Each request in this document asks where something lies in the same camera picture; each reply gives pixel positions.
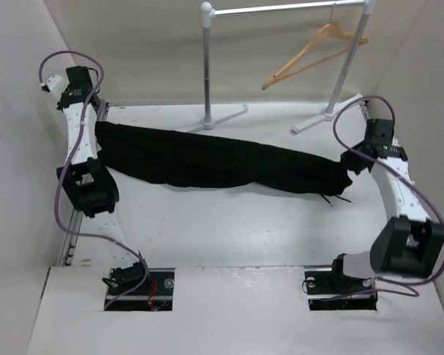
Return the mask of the black trousers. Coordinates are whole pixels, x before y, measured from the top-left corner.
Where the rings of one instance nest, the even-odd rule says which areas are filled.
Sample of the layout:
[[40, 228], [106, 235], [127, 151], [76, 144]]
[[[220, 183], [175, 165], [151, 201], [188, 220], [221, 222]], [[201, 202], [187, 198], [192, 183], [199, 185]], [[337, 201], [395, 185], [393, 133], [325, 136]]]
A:
[[131, 178], [178, 188], [256, 183], [294, 194], [340, 197], [352, 184], [339, 162], [277, 146], [110, 122], [95, 125], [104, 164]]

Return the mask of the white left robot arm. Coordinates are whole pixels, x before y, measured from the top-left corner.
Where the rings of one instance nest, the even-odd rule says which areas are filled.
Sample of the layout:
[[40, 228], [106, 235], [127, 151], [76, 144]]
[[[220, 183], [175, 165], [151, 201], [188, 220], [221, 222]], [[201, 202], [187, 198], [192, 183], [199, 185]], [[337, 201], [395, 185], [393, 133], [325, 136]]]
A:
[[[64, 114], [67, 123], [67, 157], [57, 168], [58, 186], [53, 211], [60, 228], [80, 237], [97, 237], [124, 251], [124, 262], [134, 260], [126, 268], [114, 268], [103, 282], [115, 293], [114, 299], [130, 293], [145, 294], [151, 286], [148, 266], [139, 252], [130, 248], [130, 242], [121, 228], [117, 212], [119, 192], [117, 184], [98, 158], [95, 124], [101, 101], [94, 88], [90, 68], [83, 66], [66, 69], [67, 79], [51, 75], [42, 88], [58, 99], [57, 110]], [[94, 222], [98, 233], [72, 232], [64, 227], [59, 217], [59, 198], [65, 192], [76, 211]]]

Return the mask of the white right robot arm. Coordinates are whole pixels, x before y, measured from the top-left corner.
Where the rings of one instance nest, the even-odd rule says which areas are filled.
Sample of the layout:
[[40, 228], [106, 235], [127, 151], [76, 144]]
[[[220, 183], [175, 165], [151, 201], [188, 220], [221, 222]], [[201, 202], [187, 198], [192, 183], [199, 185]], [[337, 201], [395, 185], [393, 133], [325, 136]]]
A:
[[342, 154], [341, 163], [355, 174], [371, 174], [387, 224], [368, 251], [337, 257], [339, 268], [328, 275], [330, 287], [343, 293], [355, 278], [386, 281], [389, 275], [408, 279], [409, 286], [434, 281], [440, 275], [434, 267], [444, 250], [444, 223], [433, 221], [422, 206], [424, 198], [409, 176], [406, 152], [394, 145], [394, 122], [368, 119], [364, 139]]

